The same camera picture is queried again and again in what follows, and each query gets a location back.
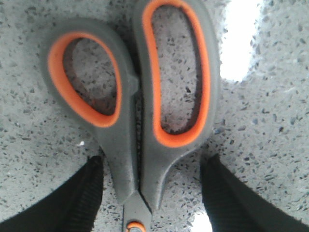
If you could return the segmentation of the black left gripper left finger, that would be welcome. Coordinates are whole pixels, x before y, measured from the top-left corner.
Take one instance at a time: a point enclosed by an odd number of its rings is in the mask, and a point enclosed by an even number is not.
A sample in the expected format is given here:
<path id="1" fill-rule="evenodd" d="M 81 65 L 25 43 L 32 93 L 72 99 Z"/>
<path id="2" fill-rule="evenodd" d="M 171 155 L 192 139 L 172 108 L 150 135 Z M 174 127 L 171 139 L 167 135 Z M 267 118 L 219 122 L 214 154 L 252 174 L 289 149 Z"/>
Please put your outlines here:
<path id="1" fill-rule="evenodd" d="M 2 232 L 89 232 L 103 194 L 103 162 L 89 158 L 59 188 L 27 210 L 1 222 Z"/>

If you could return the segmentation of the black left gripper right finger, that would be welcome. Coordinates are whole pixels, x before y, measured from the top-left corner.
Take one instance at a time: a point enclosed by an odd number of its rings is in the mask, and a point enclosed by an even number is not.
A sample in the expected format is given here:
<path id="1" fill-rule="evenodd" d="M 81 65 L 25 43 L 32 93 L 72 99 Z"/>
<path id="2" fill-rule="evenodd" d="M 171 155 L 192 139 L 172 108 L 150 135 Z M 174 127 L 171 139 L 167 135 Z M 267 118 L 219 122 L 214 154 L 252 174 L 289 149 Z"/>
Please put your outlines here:
<path id="1" fill-rule="evenodd" d="M 307 232 L 237 179 L 218 155 L 201 160 L 202 200 L 214 232 Z"/>

